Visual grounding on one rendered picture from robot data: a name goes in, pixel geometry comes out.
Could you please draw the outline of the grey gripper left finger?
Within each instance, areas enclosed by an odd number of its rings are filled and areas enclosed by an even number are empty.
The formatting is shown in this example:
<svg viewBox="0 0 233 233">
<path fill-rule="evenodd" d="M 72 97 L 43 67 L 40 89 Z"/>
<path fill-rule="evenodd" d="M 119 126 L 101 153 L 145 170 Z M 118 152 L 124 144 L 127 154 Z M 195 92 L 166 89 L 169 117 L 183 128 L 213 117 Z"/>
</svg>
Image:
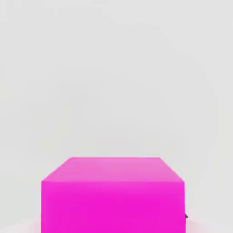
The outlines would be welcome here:
<svg viewBox="0 0 233 233">
<path fill-rule="evenodd" d="M 41 233 L 40 220 L 27 220 L 7 228 L 7 233 Z"/>
</svg>

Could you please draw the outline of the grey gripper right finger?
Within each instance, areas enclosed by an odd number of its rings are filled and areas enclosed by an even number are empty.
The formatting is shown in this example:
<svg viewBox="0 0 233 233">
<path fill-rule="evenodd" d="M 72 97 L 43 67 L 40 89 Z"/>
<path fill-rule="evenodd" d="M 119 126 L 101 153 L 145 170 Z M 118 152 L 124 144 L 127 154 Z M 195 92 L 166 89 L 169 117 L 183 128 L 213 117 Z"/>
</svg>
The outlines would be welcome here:
<svg viewBox="0 0 233 233">
<path fill-rule="evenodd" d="M 186 233 L 228 233 L 228 222 L 208 215 L 186 213 Z"/>
</svg>

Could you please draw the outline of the small magenta cube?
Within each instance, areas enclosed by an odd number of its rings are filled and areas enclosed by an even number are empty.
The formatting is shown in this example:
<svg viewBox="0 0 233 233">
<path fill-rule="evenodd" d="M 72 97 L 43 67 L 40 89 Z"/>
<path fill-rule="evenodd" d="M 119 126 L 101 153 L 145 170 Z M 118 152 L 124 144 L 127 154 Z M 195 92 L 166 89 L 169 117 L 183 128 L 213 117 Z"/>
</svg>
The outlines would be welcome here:
<svg viewBox="0 0 233 233">
<path fill-rule="evenodd" d="M 72 157 L 41 182 L 41 233 L 186 233 L 185 183 L 158 157 Z"/>
</svg>

